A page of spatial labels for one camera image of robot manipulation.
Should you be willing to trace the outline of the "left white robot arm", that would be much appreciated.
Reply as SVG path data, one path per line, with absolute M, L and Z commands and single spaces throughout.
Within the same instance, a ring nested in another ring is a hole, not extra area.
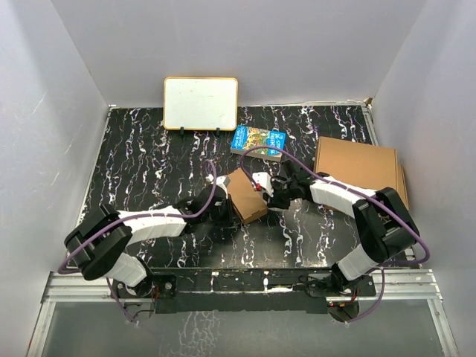
M 137 297 L 148 297 L 154 289 L 154 274 L 141 258 L 127 254 L 126 247 L 191 234 L 205 223 L 225 228 L 238 223 L 231 198 L 223 190 L 208 188 L 199 196 L 157 210 L 119 211 L 101 205 L 65 238 L 69 256 L 58 272 L 79 272 L 85 280 L 106 277 L 127 286 Z

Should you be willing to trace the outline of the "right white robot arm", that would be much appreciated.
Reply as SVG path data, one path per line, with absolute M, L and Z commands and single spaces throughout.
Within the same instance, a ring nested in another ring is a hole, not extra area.
M 419 231 L 399 194 L 346 185 L 332 176 L 318 178 L 284 161 L 285 176 L 255 173 L 255 187 L 269 209 L 286 210 L 296 199 L 325 205 L 354 219 L 359 244 L 334 263 L 328 276 L 310 278 L 305 284 L 348 295 L 366 273 L 394 258 L 417 241 Z

